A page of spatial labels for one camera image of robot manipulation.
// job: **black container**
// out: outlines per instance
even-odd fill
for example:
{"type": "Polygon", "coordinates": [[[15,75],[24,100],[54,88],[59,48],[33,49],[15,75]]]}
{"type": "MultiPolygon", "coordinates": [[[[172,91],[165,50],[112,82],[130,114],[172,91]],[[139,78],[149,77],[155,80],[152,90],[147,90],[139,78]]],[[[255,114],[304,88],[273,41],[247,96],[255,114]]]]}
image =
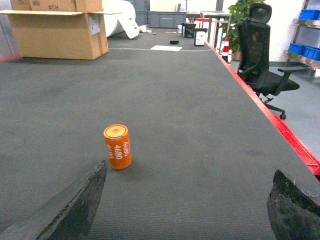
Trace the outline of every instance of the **black container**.
{"type": "Polygon", "coordinates": [[[178,43],[179,43],[179,41],[176,41],[176,40],[170,41],[170,44],[178,44],[178,43]]]}
{"type": "Polygon", "coordinates": [[[193,45],[198,47],[198,46],[204,46],[205,41],[207,40],[207,28],[195,28],[194,29],[194,43],[193,45]]]}
{"type": "Polygon", "coordinates": [[[184,24],[184,37],[187,39],[193,39],[195,35],[196,24],[186,22],[184,24]]]}

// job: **red metal frame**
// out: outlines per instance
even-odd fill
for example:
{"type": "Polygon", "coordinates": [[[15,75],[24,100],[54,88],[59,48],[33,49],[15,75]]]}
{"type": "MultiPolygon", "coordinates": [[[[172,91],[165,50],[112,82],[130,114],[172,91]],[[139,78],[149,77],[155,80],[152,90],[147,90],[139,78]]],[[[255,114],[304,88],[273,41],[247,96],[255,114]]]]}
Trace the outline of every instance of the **red metal frame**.
{"type": "Polygon", "coordinates": [[[302,143],[302,141],[292,132],[292,130],[284,123],[279,116],[274,115],[259,99],[256,93],[238,76],[238,74],[232,69],[232,67],[222,59],[217,51],[210,46],[208,42],[206,44],[213,50],[220,61],[232,74],[235,80],[245,90],[245,92],[251,97],[255,104],[261,109],[264,115],[270,120],[275,128],[281,133],[281,135],[287,140],[295,152],[299,155],[301,160],[308,166],[310,171],[315,176],[320,176],[320,161],[312,154],[312,152],[302,143]]]}

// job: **chair wheel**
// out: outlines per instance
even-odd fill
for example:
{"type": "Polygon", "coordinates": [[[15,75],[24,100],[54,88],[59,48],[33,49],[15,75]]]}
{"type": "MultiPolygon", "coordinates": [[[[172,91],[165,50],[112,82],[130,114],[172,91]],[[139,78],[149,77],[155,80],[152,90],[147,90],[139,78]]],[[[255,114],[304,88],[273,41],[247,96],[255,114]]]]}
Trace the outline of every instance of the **chair wheel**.
{"type": "Polygon", "coordinates": [[[285,114],[280,115],[280,119],[285,120],[286,118],[287,118],[287,115],[285,115],[285,114]]]}

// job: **chair headrest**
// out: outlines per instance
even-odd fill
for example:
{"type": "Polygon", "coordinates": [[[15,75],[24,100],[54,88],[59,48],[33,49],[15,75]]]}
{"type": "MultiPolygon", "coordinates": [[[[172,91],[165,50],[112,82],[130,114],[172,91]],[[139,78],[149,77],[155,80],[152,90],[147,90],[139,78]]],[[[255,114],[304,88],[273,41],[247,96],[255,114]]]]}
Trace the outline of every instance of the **chair headrest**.
{"type": "Polygon", "coordinates": [[[252,3],[250,5],[249,18],[251,22],[266,24],[269,22],[272,14],[272,8],[265,3],[252,3]]]}

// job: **black office chair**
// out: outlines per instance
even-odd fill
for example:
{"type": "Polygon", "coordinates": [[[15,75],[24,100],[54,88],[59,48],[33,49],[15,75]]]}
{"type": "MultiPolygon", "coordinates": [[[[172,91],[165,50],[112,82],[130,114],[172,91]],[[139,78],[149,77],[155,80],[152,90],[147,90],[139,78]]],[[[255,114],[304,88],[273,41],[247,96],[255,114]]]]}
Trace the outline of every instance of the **black office chair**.
{"type": "Polygon", "coordinates": [[[270,110],[281,112],[280,118],[286,119],[285,110],[268,104],[282,91],[296,90],[300,86],[289,79],[293,71],[303,70],[303,67],[284,67],[278,71],[283,76],[269,71],[269,42],[270,26],[266,23],[271,18],[271,6],[264,3],[250,5],[250,14],[243,22],[238,23],[241,61],[237,74],[249,85],[259,97],[260,94],[267,98],[264,104],[270,110]]]}

